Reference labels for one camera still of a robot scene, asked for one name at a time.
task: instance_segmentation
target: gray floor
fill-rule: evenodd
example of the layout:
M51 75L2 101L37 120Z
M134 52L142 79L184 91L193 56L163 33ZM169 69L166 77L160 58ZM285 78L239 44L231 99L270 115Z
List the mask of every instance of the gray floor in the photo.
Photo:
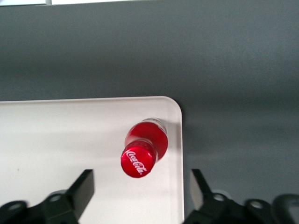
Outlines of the gray floor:
M299 193L299 3L0 8L0 100L165 95L189 170L239 203Z

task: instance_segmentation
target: red bottle cap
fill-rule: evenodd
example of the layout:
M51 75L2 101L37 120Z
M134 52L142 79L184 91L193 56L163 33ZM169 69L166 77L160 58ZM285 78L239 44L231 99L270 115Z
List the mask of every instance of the red bottle cap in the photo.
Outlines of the red bottle cap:
M153 146L143 140L135 140L127 145L121 155L121 167L131 177L147 175L156 162Z

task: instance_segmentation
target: black metal part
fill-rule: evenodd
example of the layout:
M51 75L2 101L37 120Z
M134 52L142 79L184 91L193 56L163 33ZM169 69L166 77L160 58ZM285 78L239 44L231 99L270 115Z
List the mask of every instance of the black metal part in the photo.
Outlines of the black metal part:
M259 199L247 200L242 206L222 194L213 193L199 169L192 170L190 179L197 208L183 224L295 224L288 207L299 205L298 195L279 196L273 206Z
M78 224L94 194L93 170L86 169L65 193L48 196L27 208L25 201L0 207L0 224Z
M285 194L274 199L271 211L277 224L296 224L290 215L290 206L299 206L299 195Z

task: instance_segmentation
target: screw hole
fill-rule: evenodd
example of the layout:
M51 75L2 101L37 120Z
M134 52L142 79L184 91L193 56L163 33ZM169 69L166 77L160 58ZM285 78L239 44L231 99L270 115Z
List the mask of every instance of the screw hole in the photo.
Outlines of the screw hole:
M250 205L256 209L262 209L263 208L263 205L260 203L260 202L257 202L257 201L252 201L250 203Z
M58 201L60 198L61 198L61 195L55 195L55 196L50 198L50 202Z
M220 201L220 202L224 201L224 197L220 194L215 194L214 199L217 200L217 201Z
M19 207L21 207L21 204L17 203L17 204L13 204L12 206L10 206L7 210L12 211L12 210L18 209Z

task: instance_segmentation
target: coca-cola bottle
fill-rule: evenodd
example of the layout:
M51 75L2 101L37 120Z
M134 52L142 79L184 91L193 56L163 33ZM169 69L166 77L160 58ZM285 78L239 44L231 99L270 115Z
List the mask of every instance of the coca-cola bottle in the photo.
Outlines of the coca-cola bottle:
M155 118L145 119L129 130L121 155L121 167L131 177L143 177L164 156L167 147L163 123Z

